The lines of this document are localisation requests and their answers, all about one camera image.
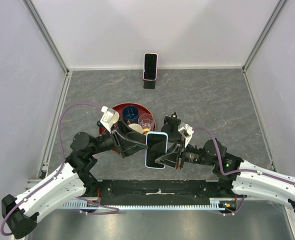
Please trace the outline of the phone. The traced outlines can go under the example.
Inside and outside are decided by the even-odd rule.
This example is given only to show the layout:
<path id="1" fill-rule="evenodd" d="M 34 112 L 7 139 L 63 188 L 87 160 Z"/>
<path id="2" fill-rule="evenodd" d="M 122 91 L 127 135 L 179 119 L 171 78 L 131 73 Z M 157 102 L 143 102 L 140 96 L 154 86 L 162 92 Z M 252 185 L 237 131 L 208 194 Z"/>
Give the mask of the phone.
<path id="1" fill-rule="evenodd" d="M 155 81 L 157 79 L 158 55 L 145 53 L 143 60 L 143 80 Z"/>
<path id="2" fill-rule="evenodd" d="M 145 166 L 149 169 L 163 170 L 166 166 L 156 159 L 167 153 L 168 134 L 161 131 L 149 131 L 145 138 L 148 149 L 145 151 Z"/>

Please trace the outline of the black round-base phone holder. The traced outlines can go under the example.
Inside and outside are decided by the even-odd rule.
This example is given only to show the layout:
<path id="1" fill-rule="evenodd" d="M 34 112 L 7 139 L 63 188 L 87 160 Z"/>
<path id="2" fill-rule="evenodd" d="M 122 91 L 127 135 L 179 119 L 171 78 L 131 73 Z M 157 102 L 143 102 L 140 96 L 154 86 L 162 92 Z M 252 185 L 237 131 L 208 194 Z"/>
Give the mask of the black round-base phone holder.
<path id="1" fill-rule="evenodd" d="M 174 112 L 171 116 L 165 116 L 163 120 L 163 127 L 161 131 L 167 133 L 168 142 L 174 143 L 181 139 L 181 134 L 178 131 L 178 127 L 181 124 L 181 120 L 178 119 L 178 115 Z"/>

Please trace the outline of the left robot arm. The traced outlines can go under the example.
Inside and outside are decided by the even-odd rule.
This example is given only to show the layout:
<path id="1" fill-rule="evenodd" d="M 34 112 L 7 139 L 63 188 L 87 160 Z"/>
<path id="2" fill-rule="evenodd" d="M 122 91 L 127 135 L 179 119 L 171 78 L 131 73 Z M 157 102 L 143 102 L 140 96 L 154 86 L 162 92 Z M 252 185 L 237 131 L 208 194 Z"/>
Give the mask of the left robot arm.
<path id="1" fill-rule="evenodd" d="M 25 192 L 6 195 L 1 200 L 3 222 L 1 234 L 21 239 L 31 233 L 37 224 L 53 210 L 77 197 L 91 197 L 100 188 L 100 182 L 90 170 L 97 163 L 96 154 L 117 150 L 122 157 L 128 157 L 148 147 L 146 137 L 131 129 L 123 120 L 118 120 L 111 132 L 94 137 L 79 132 L 73 137 L 69 156 L 50 175 Z"/>

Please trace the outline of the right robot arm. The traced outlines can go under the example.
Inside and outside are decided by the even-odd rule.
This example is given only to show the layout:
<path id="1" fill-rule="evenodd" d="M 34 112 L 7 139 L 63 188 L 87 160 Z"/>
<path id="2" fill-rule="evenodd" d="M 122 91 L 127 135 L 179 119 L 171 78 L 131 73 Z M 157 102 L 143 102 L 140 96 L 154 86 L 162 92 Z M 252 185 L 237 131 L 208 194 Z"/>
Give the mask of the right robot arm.
<path id="1" fill-rule="evenodd" d="M 202 148 L 177 141 L 170 148 L 165 142 L 151 147 L 152 161 L 175 169 L 185 163 L 211 166 L 219 181 L 217 193 L 262 198 L 293 209 L 295 213 L 295 176 L 259 167 L 227 152 L 217 139 L 208 140 Z"/>

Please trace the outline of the black folding phone stand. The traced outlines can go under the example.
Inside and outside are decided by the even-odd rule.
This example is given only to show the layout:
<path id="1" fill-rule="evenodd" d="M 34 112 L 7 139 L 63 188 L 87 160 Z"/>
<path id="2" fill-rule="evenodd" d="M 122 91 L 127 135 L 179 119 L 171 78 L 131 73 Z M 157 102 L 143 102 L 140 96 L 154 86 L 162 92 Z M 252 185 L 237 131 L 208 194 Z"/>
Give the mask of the black folding phone stand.
<path id="1" fill-rule="evenodd" d="M 143 81 L 143 88 L 144 89 L 155 89 L 156 81 L 155 80 L 144 80 Z"/>

